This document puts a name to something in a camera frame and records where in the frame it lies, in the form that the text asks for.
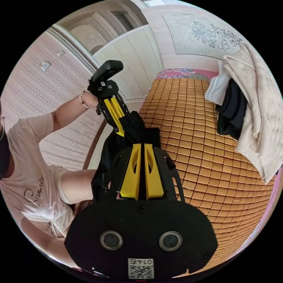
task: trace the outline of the hand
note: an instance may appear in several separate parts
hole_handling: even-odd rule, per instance
[[[83,92],[82,100],[89,108],[96,109],[98,104],[98,99],[89,91]]]

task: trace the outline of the screw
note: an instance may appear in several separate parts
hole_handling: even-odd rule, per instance
[[[208,259],[208,258],[210,258],[210,257],[211,257],[211,252],[208,251],[208,252],[206,252],[206,253],[203,255],[203,260],[206,260],[206,259]]]
[[[143,205],[139,205],[137,208],[138,213],[145,213],[146,212],[146,208]]]
[[[77,251],[74,251],[74,252],[73,252],[73,256],[74,256],[76,259],[78,259],[78,258],[79,258],[78,252],[77,252]]]

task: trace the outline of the beige knitted blanket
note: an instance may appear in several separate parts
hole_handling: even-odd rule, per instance
[[[248,105],[236,150],[256,167],[265,184],[283,164],[283,99],[268,66],[254,48],[243,45],[224,57],[225,69]]]

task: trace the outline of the pink bedsheet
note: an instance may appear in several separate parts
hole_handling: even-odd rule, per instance
[[[157,79],[171,79],[171,78],[193,78],[210,81],[216,77],[218,72],[211,72],[199,69],[166,69],[157,75]]]

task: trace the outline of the wall decoration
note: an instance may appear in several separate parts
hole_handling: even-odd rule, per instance
[[[243,37],[218,18],[197,14],[164,13],[176,54],[203,55],[223,59],[238,52]]]
[[[212,48],[218,47],[219,50],[229,49],[229,44],[233,47],[242,47],[243,40],[237,35],[232,33],[230,30],[220,29],[210,24],[211,28],[207,28],[200,22],[194,22],[192,27],[192,33],[197,40],[202,43],[209,43]]]

